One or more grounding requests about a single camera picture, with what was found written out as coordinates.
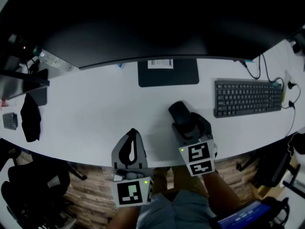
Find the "person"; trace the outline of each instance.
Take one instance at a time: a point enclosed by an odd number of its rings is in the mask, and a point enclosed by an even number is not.
[[[166,168],[154,173],[152,201],[142,207],[119,208],[107,229],[207,229],[209,219],[233,213],[240,198],[217,172],[192,177],[186,166],[172,167],[174,188],[167,190]]]

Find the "brown pants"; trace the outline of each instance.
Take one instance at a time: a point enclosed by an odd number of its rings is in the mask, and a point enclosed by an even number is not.
[[[176,197],[178,192],[183,189],[193,193],[197,193],[207,197],[207,192],[204,189],[199,177],[192,177],[186,166],[175,166],[173,170],[173,186],[174,188],[167,190],[167,168],[155,170],[153,179],[152,194],[162,193],[170,201]]]

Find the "chair wheel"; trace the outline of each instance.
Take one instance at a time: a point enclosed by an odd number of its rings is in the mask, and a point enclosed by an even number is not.
[[[241,165],[241,164],[237,164],[237,165],[236,165],[236,169],[237,169],[237,170],[240,170],[241,168],[242,168],[242,165]]]

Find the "white desk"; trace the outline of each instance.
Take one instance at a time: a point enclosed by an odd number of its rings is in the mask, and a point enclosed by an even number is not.
[[[271,79],[284,78],[288,70],[305,93],[304,60],[293,54],[287,42],[270,49],[265,57]],[[215,59],[197,62],[200,77],[197,85],[140,88],[136,62],[126,64],[123,69],[104,66],[50,79],[48,104],[40,107],[40,141],[26,142],[20,116],[24,96],[17,99],[16,107],[2,109],[2,113],[18,113],[19,127],[11,131],[1,124],[0,136],[54,158],[111,166],[112,149],[133,127],[142,135],[149,167],[181,165],[183,160],[178,153],[168,108],[184,100],[190,111],[211,123],[218,159],[255,150],[285,137],[292,123],[293,109],[216,119],[214,79],[250,79],[250,75],[239,62]],[[263,60],[261,65],[261,80],[266,80]],[[248,67],[257,75],[258,59],[248,63]],[[295,87],[286,98],[294,100],[297,95]],[[304,94],[295,107],[292,132],[305,126]]]

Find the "blue screen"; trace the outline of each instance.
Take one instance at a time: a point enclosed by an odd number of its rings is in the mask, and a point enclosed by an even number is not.
[[[270,206],[262,204],[260,201],[255,201],[237,213],[218,221],[218,225],[222,229],[241,229],[257,220],[270,208]]]

